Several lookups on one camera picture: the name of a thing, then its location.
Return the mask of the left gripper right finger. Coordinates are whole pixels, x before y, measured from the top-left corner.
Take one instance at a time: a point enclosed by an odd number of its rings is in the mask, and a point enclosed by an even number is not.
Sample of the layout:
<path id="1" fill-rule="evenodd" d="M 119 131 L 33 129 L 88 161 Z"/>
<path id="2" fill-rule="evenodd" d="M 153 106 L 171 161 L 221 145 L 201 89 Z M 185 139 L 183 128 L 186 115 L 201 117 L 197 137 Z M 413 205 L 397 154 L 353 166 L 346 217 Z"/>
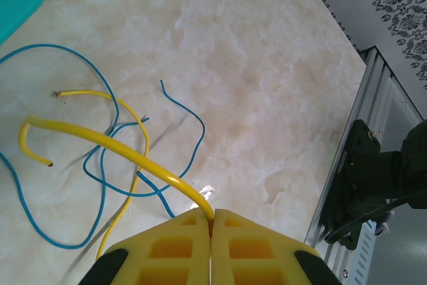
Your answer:
<path id="1" fill-rule="evenodd" d="M 342 285 L 310 246 L 229 210 L 216 210 L 211 285 Z"/>

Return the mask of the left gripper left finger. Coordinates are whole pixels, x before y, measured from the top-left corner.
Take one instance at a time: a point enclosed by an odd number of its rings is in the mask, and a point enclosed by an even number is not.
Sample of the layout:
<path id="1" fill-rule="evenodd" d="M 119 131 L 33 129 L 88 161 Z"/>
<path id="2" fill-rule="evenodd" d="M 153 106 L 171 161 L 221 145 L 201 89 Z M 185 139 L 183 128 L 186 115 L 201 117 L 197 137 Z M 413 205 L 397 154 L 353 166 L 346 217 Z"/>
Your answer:
<path id="1" fill-rule="evenodd" d="M 78 285 L 210 285 L 209 221 L 192 209 L 112 245 Z"/>

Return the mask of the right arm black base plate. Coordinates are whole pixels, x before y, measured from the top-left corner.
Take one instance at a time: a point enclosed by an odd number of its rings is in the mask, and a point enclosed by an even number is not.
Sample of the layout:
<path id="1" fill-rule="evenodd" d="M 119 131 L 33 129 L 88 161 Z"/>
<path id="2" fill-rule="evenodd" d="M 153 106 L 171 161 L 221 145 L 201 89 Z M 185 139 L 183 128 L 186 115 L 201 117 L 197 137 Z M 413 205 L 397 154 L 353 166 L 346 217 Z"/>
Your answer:
<path id="1" fill-rule="evenodd" d="M 373 137 L 366 123 L 355 120 L 346 138 L 338 167 L 322 210 L 322 219 L 329 234 L 372 211 L 375 205 L 362 193 L 367 174 L 367 156 L 380 152 L 380 143 Z"/>

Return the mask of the aluminium mounting rail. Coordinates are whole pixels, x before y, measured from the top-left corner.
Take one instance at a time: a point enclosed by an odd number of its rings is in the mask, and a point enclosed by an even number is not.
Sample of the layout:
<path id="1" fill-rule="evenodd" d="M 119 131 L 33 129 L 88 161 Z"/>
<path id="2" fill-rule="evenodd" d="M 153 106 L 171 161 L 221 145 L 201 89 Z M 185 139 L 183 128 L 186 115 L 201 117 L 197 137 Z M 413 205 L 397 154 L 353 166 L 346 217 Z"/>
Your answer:
<path id="1" fill-rule="evenodd" d="M 380 212 L 380 207 L 390 201 L 380 197 L 379 179 L 374 176 L 379 154 L 400 151 L 408 132 L 425 119 L 376 47 L 363 51 L 362 59 L 366 70 L 306 242 L 320 253 L 330 268 L 328 260 L 333 245 L 338 243 L 348 250 L 355 250 L 361 226 L 373 221 L 376 223 L 376 243 L 367 285 L 427 285 L 427 210 L 403 204 Z M 375 208 L 329 234 L 323 223 L 322 210 L 351 125 L 357 119 L 366 123 L 380 143 L 380 152 L 367 156 L 368 167 L 363 169 L 368 176 L 362 183 L 362 193 Z"/>

